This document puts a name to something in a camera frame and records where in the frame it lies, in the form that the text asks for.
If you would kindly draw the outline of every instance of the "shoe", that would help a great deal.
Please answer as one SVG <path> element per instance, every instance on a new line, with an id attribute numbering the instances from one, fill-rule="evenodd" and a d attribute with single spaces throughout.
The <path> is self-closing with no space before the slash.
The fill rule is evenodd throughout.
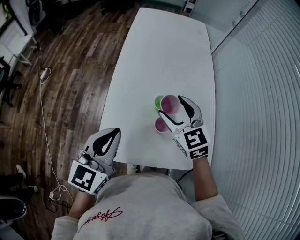
<path id="1" fill-rule="evenodd" d="M 127 164 L 127 175 L 136 174 L 136 171 L 137 171 L 136 165 Z"/>
<path id="2" fill-rule="evenodd" d="M 28 187 L 33 188 L 33 191 L 34 191 L 35 193 L 38 191 L 38 187 L 37 187 L 37 186 L 28 186 Z"/>
<path id="3" fill-rule="evenodd" d="M 24 178 L 24 179 L 27 178 L 24 169 L 23 169 L 19 164 L 16 165 L 16 168 L 17 168 L 17 172 L 18 172 L 18 173 L 22 173 L 22 174 L 23 174 L 23 178 Z"/>

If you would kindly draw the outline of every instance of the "gray sweatshirt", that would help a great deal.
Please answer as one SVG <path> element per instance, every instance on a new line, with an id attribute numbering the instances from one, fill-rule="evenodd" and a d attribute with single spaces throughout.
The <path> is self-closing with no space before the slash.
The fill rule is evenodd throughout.
<path id="1" fill-rule="evenodd" d="M 219 231 L 244 239 L 221 195 L 191 206 L 173 179 L 141 173 L 108 181 L 79 220 L 57 218 L 52 239 L 210 240 Z"/>

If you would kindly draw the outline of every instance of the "power adapter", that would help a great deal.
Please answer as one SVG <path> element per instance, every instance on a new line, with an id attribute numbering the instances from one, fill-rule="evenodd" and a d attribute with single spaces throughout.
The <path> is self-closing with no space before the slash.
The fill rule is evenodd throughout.
<path id="1" fill-rule="evenodd" d="M 46 82 L 51 75 L 52 69 L 51 67 L 43 68 L 42 75 L 40 77 L 41 80 L 44 80 L 42 83 Z"/>
<path id="2" fill-rule="evenodd" d="M 50 192 L 48 202 L 52 202 L 52 199 L 54 198 L 54 192 Z"/>

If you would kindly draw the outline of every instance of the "cable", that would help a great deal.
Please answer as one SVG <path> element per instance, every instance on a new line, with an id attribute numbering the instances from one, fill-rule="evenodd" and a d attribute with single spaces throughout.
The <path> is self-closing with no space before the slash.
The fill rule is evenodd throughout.
<path id="1" fill-rule="evenodd" d="M 36 179 L 38 178 L 38 177 L 40 177 L 41 175 L 38 175 L 34 180 L 33 180 L 33 182 L 34 182 L 34 185 L 35 185 L 35 183 L 36 183 Z"/>
<path id="2" fill-rule="evenodd" d="M 33 37 L 34 37 L 35 40 L 36 40 L 36 34 L 35 34 L 35 32 L 34 32 L 34 30 L 33 30 L 33 28 L 32 28 L 32 25 L 30 25 L 30 27 L 31 27 L 31 30 L 32 30 L 32 33 L 33 33 Z M 70 191 L 68 190 L 68 188 L 67 188 L 65 185 L 60 184 L 60 182 L 58 181 L 58 178 L 57 178 L 57 176 L 56 176 L 56 174 L 55 174 L 55 171 L 54 171 L 54 168 L 53 168 L 53 164 L 52 164 L 51 154 L 50 154 L 50 150 L 49 150 L 49 143 L 48 143 L 48 138 L 47 138 L 47 133 L 46 133 L 45 118 L 44 118 L 44 109 L 43 109 L 43 101 L 42 101 L 42 84 L 44 84 L 44 83 L 49 79 L 49 77 L 50 77 L 50 75 L 51 75 L 51 73 L 52 73 L 52 69 L 51 69 L 51 67 L 43 68 L 42 62 L 40 62 L 40 56 L 39 56 L 40 45 L 39 45 L 39 42 L 38 42 L 38 41 L 37 41 L 37 43 L 36 43 L 36 46 L 37 46 L 37 54 L 38 54 L 38 55 L 37 55 L 37 58 L 38 58 L 38 67 L 40 67 L 40 68 L 41 68 L 42 70 L 44 70 L 44 71 L 46 71 L 46 69 L 49 69 L 49 70 L 50 70 L 49 75 L 42 78 L 42 77 L 41 77 L 42 74 L 41 74 L 41 76 L 40 76 L 40 72 L 39 72 L 40 69 L 38 68 L 38 70 L 37 70 L 37 75 L 38 75 L 38 77 L 39 77 L 39 79 L 40 79 L 39 95 L 40 95 L 40 101 L 41 101 L 42 117 L 43 117 L 43 123 L 44 123 L 44 133 L 45 133 L 45 137 L 46 137 L 47 149 L 48 149 L 48 154 L 49 154 L 49 158 L 50 158 L 51 168 L 52 168 L 53 174 L 54 174 L 54 176 L 55 176 L 55 178 L 56 178 L 56 181 L 57 181 L 57 183 L 58 183 L 58 186 L 57 186 L 53 191 L 51 191 L 51 193 L 54 194 L 54 192 L 55 192 L 57 189 L 58 189 L 58 191 L 59 191 L 59 193 L 60 193 L 60 197 L 59 197 L 58 199 L 53 199 L 53 198 L 52 198 L 52 200 L 53 200 L 53 201 L 58 201 L 59 199 L 61 199 L 61 192 L 60 192 L 60 190 L 62 190 L 62 191 L 64 191 L 64 192 L 67 191 L 67 192 L 70 194 L 71 199 L 72 199 L 72 202 L 74 203 L 73 197 L 72 197 Z"/>
<path id="3" fill-rule="evenodd" d="M 176 180 L 176 183 L 179 183 L 181 181 L 181 179 L 183 179 L 187 174 L 189 174 L 191 171 L 193 170 L 193 168 L 191 170 L 188 170 L 187 172 L 185 172 L 180 178 L 178 178 Z"/>
<path id="4" fill-rule="evenodd" d="M 47 137 L 47 133 L 46 133 L 45 118 L 44 118 L 44 109 L 43 109 L 43 101 L 42 101 L 42 84 L 44 84 L 48 80 L 48 78 L 43 83 L 42 83 L 42 79 L 40 79 L 39 96 L 40 96 L 40 100 L 41 100 L 42 117 L 43 117 L 43 123 L 44 123 L 44 134 L 45 134 L 45 138 L 46 138 L 49 159 L 50 159 L 50 163 L 51 163 L 52 172 L 53 172 L 53 174 L 54 174 L 54 176 L 56 178 L 56 181 L 58 183 L 58 186 L 53 191 L 51 191 L 51 192 L 54 193 L 58 189 L 58 191 L 60 193 L 60 197 L 58 199 L 53 199 L 52 198 L 52 200 L 53 201 L 58 201 L 59 199 L 61 199 L 61 192 L 60 192 L 60 190 L 62 190 L 64 192 L 67 191 L 70 194 L 71 199 L 72 199 L 72 203 L 74 203 L 73 197 L 72 197 L 70 191 L 68 190 L 68 188 L 65 185 L 60 184 L 60 182 L 58 181 L 58 178 L 57 178 L 57 176 L 55 174 L 55 171 L 54 171 L 54 168 L 53 168 L 53 164 L 52 164 L 52 159 L 51 159 L 51 154 L 50 154 L 50 149 L 49 149 L 49 142 L 48 142 L 48 137 Z"/>
<path id="5" fill-rule="evenodd" d="M 52 210 L 50 209 L 48 206 L 47 206 L 47 201 L 46 201 L 46 189 L 44 190 L 44 195 L 43 195 L 43 202 L 44 202 L 44 205 L 45 207 L 52 213 L 56 213 L 58 208 L 57 206 L 55 206 L 55 204 L 51 201 L 51 200 L 48 200 L 48 202 L 55 208 L 55 210 Z M 69 211 L 71 209 L 72 206 L 70 206 L 66 201 L 62 201 L 61 203 L 59 202 L 56 202 L 57 205 L 60 205 L 60 206 L 63 206 L 67 209 L 67 213 L 69 214 Z"/>

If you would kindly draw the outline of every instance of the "green cup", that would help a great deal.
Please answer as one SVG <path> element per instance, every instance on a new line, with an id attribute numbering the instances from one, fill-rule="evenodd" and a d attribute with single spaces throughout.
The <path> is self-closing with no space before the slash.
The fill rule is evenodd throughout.
<path id="1" fill-rule="evenodd" d="M 159 95 L 155 98 L 154 100 L 154 106 L 155 106 L 155 111 L 158 112 L 160 109 L 160 102 L 161 102 L 161 99 L 164 97 L 164 95 Z"/>

